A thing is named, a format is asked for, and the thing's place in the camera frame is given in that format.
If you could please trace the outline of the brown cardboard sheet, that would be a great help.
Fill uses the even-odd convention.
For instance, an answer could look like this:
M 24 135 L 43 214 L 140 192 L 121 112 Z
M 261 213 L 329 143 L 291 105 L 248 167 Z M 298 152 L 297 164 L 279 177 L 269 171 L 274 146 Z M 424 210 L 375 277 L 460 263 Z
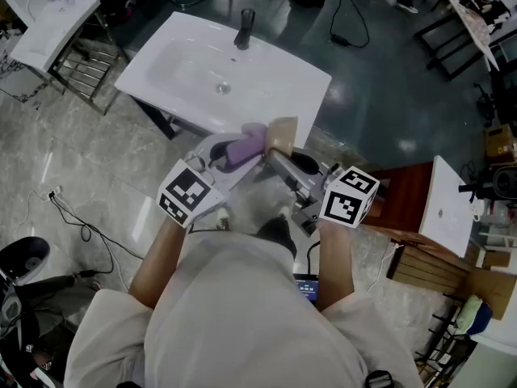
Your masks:
M 517 285 L 517 273 L 511 271 L 510 251 L 481 251 L 475 266 L 467 275 L 461 292 L 477 296 L 489 305 L 493 319 L 502 321 Z

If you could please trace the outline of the black table frame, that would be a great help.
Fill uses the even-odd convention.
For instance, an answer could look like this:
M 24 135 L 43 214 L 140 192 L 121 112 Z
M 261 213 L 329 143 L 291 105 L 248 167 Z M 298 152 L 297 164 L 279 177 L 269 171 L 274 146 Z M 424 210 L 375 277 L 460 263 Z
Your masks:
M 437 70 L 449 82 L 484 57 L 456 12 L 418 30 L 414 39 L 427 54 L 427 69 Z

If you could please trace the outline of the patterned table top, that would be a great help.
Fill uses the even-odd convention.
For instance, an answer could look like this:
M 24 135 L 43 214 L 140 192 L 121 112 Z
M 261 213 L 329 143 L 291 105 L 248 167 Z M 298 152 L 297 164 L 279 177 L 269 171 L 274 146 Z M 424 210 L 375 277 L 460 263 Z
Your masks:
M 472 38 L 473 43 L 482 52 L 488 62 L 499 71 L 498 63 L 490 49 L 491 37 L 488 25 L 476 11 L 473 11 L 455 0 L 448 0 L 452 9 L 459 15 L 461 22 Z

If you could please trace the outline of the metal rack stand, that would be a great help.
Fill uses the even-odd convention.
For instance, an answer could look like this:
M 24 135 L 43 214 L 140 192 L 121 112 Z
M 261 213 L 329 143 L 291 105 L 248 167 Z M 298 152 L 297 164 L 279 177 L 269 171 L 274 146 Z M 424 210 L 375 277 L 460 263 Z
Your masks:
M 100 27 L 107 43 L 85 42 L 85 27 Z M 100 9 L 79 26 L 69 42 L 48 68 L 48 74 L 61 84 L 63 91 L 72 93 L 98 114 L 106 115 L 111 102 L 98 103 L 99 94 L 107 89 L 107 80 L 119 63 L 130 62 L 127 53 L 116 43 L 110 27 Z

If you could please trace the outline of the person's right forearm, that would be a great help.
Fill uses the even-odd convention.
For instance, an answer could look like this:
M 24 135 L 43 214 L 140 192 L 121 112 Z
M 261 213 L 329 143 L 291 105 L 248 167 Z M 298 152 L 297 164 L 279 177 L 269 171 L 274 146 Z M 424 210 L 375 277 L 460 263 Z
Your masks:
M 319 221 L 319 285 L 317 309 L 322 312 L 354 293 L 349 229 L 330 221 Z

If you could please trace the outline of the blue cloth bundle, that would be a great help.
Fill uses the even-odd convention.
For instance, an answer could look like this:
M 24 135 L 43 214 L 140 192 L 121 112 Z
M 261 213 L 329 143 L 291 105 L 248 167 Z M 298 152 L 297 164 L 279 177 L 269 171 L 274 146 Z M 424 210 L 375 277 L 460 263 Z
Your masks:
M 493 311 L 491 307 L 487 303 L 482 302 L 474 316 L 472 324 L 470 325 L 466 333 L 468 335 L 476 335 L 482 333 L 488 327 L 488 324 L 490 323 L 492 316 Z

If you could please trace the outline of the purple cloth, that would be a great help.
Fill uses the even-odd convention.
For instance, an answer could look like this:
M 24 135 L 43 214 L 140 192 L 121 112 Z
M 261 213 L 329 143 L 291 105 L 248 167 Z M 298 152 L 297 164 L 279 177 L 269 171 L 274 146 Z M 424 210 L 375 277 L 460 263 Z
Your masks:
M 226 146 L 226 166 L 239 167 L 250 159 L 262 155 L 265 149 L 267 126 L 260 123 L 249 123 L 242 126 L 245 137 L 232 141 Z

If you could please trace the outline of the narrow white sink basin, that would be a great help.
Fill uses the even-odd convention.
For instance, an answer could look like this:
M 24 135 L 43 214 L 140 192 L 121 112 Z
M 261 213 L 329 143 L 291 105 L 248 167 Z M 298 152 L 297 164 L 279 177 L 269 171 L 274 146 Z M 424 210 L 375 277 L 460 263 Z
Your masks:
M 46 73 L 100 0 L 55 0 L 36 17 L 11 52 L 11 57 Z

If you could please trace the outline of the small square white sink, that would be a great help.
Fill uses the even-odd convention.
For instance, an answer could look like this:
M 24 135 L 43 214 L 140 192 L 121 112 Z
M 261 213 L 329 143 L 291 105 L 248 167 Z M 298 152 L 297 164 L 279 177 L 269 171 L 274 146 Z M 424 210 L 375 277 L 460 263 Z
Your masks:
M 459 192 L 461 177 L 439 155 L 433 160 L 427 202 L 419 233 L 458 257 L 467 251 L 473 225 L 469 197 Z

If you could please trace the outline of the black sink stand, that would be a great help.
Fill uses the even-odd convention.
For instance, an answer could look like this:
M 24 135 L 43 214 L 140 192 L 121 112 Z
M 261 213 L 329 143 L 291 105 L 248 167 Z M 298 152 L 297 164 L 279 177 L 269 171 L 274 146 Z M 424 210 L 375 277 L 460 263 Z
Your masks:
M 158 109 L 140 101 L 137 98 L 132 99 L 167 139 L 172 140 L 175 137 L 176 132 L 172 128 L 171 118 L 165 118 Z

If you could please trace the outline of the large white sink basin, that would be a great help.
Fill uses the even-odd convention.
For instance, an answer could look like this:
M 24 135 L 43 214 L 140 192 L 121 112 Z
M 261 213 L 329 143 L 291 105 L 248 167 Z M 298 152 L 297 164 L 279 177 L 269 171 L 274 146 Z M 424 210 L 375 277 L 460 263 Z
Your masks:
M 210 133 L 298 119 L 303 146 L 331 76 L 256 37 L 246 50 L 231 27 L 181 12 L 149 38 L 115 83 L 117 90 Z

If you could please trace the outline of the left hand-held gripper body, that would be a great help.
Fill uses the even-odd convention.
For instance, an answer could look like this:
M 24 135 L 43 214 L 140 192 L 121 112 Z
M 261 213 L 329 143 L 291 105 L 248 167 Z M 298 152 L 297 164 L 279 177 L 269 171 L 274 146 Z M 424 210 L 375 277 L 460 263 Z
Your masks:
M 229 199 L 217 189 L 217 169 L 207 168 L 196 150 L 172 166 L 158 188 L 157 205 L 183 228 L 212 212 Z

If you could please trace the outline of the tall black faucet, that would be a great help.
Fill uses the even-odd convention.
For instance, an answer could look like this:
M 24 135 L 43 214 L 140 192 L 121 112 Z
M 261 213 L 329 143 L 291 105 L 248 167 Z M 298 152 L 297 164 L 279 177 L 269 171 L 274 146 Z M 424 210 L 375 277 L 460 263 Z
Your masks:
M 250 8 L 241 11 L 241 26 L 233 41 L 239 50 L 247 50 L 250 44 L 250 37 L 254 27 L 255 11 Z

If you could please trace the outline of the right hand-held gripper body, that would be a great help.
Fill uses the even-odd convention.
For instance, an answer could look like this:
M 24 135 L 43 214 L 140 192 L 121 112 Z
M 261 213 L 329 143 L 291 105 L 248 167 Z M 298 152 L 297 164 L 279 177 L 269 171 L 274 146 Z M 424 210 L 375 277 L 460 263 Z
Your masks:
M 328 169 L 296 183 L 292 220 L 311 236 L 320 220 L 357 227 L 375 199 L 380 181 L 357 167 Z

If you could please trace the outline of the cardboard box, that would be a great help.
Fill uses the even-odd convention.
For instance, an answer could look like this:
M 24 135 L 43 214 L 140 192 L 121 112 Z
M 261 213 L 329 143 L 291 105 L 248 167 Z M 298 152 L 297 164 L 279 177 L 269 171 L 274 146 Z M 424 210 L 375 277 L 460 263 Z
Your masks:
M 485 159 L 489 164 L 517 162 L 517 137 L 514 136 L 509 124 L 485 131 Z

